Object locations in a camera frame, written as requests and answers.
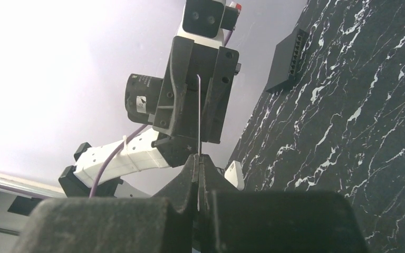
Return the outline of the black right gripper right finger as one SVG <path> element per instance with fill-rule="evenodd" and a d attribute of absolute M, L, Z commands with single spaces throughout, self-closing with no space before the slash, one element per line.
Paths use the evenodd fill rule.
<path fill-rule="evenodd" d="M 199 157 L 202 252 L 368 252 L 349 202 L 333 191 L 240 191 Z"/>

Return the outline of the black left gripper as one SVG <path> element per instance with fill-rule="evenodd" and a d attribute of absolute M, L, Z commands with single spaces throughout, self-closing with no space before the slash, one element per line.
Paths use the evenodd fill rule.
<path fill-rule="evenodd" d="M 175 36 L 163 77 L 131 74 L 125 107 L 132 122 L 151 125 L 151 146 L 170 167 L 197 152 L 199 142 L 219 144 L 239 52 Z"/>

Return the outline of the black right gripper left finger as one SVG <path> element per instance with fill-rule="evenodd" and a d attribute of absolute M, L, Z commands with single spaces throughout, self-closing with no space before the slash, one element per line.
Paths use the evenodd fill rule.
<path fill-rule="evenodd" d="M 191 252 L 199 156 L 150 198 L 51 198 L 13 252 Z"/>

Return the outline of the black credit card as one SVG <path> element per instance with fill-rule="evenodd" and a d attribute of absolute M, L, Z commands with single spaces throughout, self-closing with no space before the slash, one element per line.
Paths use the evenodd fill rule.
<path fill-rule="evenodd" d="M 201 77 L 199 74 L 197 74 L 197 84 L 198 84 L 198 121 L 197 121 L 197 127 L 198 127 L 198 155 L 201 156 L 202 154 L 202 143 L 201 143 Z"/>

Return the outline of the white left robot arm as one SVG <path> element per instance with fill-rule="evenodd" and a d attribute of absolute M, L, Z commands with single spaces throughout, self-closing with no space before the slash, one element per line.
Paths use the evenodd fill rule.
<path fill-rule="evenodd" d="M 66 196 L 115 197 L 127 190 L 131 197 L 144 197 L 122 176 L 179 167 L 198 152 L 200 143 L 218 144 L 241 68 L 238 60 L 239 52 L 228 47 L 174 37 L 164 77 L 131 74 L 127 80 L 125 108 L 141 129 L 132 139 L 99 147 L 82 143 L 75 164 L 59 177 Z"/>

